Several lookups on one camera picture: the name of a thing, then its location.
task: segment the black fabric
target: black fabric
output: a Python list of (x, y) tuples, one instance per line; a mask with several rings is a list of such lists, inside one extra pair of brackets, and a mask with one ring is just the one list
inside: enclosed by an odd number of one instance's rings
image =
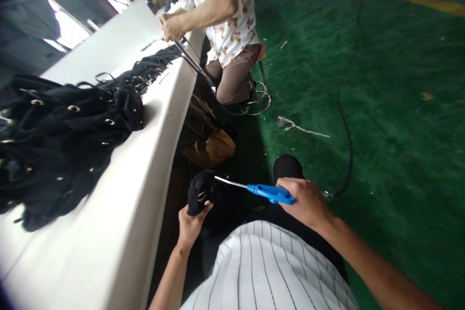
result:
[(144, 57), (140, 61), (135, 62), (131, 70), (125, 71), (116, 78), (108, 74), (112, 79), (99, 80), (97, 87), (114, 87), (121, 80), (124, 80), (126, 84), (134, 86), (139, 94), (143, 94), (147, 91), (148, 85), (152, 84), (166, 70), (168, 65), (180, 56), (181, 51), (176, 45), (168, 46), (152, 56)]
[[(302, 166), (292, 155), (281, 155), (273, 166), (274, 183), (279, 178), (302, 178)], [(342, 278), (349, 283), (342, 256), (318, 233), (306, 227), (293, 216), (287, 214), (284, 209), (277, 204), (270, 204), (268, 209), (268, 221), (295, 233), (313, 248), (322, 253), (341, 274)]]
[(142, 129), (143, 104), (124, 79), (60, 85), (40, 77), (2, 77), (0, 212), (24, 203), (23, 227), (37, 230), (91, 193), (113, 149)]
[(187, 192), (188, 214), (196, 216), (205, 208), (205, 202), (214, 203), (202, 225), (202, 266), (205, 277), (208, 276), (218, 251), (218, 246), (248, 215), (245, 189), (214, 179), (214, 176), (226, 178), (217, 171), (203, 170), (195, 175)]

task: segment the painted floor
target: painted floor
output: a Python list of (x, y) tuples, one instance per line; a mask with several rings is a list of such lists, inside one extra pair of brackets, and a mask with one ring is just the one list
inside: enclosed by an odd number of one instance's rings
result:
[[(342, 75), (354, 173), (330, 208), (447, 309), (461, 307), (465, 0), (363, 0), (358, 22), (360, 0), (255, 1), (273, 105), (230, 119), (241, 137), (222, 169), (270, 183), (276, 157), (291, 153), (308, 179), (337, 191), (349, 158)], [(278, 116), (330, 137), (284, 131)], [(350, 268), (349, 277), (361, 308), (378, 308)]]

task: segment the stool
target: stool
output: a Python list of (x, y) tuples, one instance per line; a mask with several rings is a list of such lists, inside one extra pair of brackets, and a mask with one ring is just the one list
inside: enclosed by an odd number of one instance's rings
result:
[(247, 108), (244, 111), (244, 115), (255, 116), (262, 115), (267, 111), (271, 106), (271, 95), (268, 92), (268, 85), (266, 84), (265, 72), (263, 70), (262, 60), (267, 56), (266, 45), (260, 44), (260, 51), (258, 52), (257, 59), (255, 60), (254, 66), (258, 63), (260, 65), (260, 70), (262, 71), (262, 81), (254, 81), (252, 74), (249, 73), (248, 77), (252, 84), (253, 94), (255, 100), (247, 102)]

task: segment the gold grommet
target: gold grommet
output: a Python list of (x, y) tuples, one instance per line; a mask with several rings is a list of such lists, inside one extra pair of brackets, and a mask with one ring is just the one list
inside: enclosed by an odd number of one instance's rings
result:
[(77, 106), (69, 106), (69, 107), (68, 107), (68, 110), (74, 110), (75, 112), (80, 112), (80, 111), (81, 111), (81, 108), (80, 108), (80, 107), (77, 107)]

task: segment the white striped shirt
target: white striped shirt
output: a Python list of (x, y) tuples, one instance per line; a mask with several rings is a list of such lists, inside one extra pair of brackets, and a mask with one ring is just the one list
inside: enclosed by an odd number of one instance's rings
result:
[(183, 310), (358, 309), (334, 265), (294, 233), (257, 220), (219, 246), (212, 275)]

